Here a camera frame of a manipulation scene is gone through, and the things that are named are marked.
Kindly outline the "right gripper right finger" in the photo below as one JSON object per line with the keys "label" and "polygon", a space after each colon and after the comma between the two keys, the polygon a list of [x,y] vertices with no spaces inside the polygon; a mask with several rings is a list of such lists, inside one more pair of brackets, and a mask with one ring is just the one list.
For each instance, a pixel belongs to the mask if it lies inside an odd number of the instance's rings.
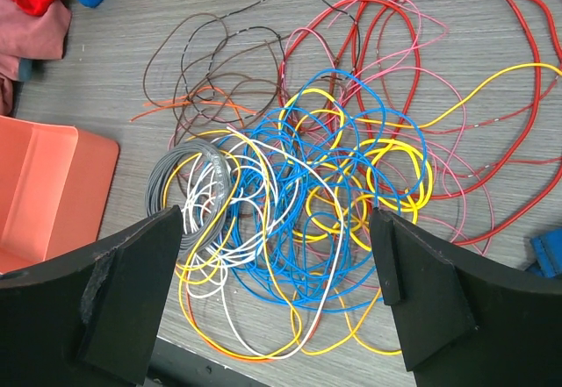
{"label": "right gripper right finger", "polygon": [[383,299],[419,386],[559,386],[561,279],[513,269],[372,212]]}

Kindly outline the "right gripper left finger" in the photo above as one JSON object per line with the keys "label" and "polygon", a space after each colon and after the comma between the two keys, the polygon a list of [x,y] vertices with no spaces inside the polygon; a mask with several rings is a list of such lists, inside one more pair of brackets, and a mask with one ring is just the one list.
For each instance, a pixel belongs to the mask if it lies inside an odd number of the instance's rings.
{"label": "right gripper left finger", "polygon": [[143,384],[182,236],[173,206],[2,276],[1,384]]}

